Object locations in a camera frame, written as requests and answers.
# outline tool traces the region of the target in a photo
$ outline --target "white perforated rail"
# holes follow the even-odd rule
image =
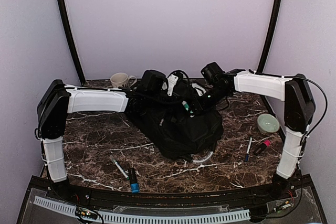
[[[43,208],[49,209],[60,214],[76,217],[76,206],[64,204],[51,199],[35,196],[34,204]],[[112,224],[220,224],[220,223],[235,223],[243,220],[249,220],[249,210],[227,212],[214,215],[197,215],[197,216],[139,216],[139,215],[122,215],[112,212],[99,211],[105,223]]]

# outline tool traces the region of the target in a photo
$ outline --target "black and blue bottle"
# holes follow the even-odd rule
[[[138,184],[138,180],[136,179],[134,168],[128,169],[128,177],[130,178],[132,193],[137,194],[139,192],[139,184]]]

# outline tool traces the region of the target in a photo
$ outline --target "white mug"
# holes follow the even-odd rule
[[[110,81],[112,83],[112,87],[130,87],[136,83],[137,79],[135,76],[128,76],[126,73],[115,73],[111,76]]]

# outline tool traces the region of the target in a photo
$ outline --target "mug handle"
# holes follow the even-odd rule
[[[134,79],[134,82],[130,85],[130,87],[137,82],[137,78],[135,76],[128,76],[128,81],[130,81],[131,79]]]

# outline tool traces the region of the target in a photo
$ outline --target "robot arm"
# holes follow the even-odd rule
[[[157,91],[164,83],[164,75],[150,71],[149,78],[143,78],[146,81],[145,86]],[[276,177],[278,180],[287,180],[291,177],[301,157],[301,140],[315,111],[315,103],[308,84],[300,79],[265,76],[242,69],[223,72],[215,62],[208,64],[201,73],[213,87],[202,96],[198,95],[192,99],[190,111],[201,112],[233,92],[256,93],[285,102],[286,141]],[[120,89],[66,86],[61,80],[55,80],[51,84],[38,105],[37,135],[43,144],[43,155],[53,182],[61,182],[67,178],[62,139],[68,113],[123,112],[128,103],[128,94]]]

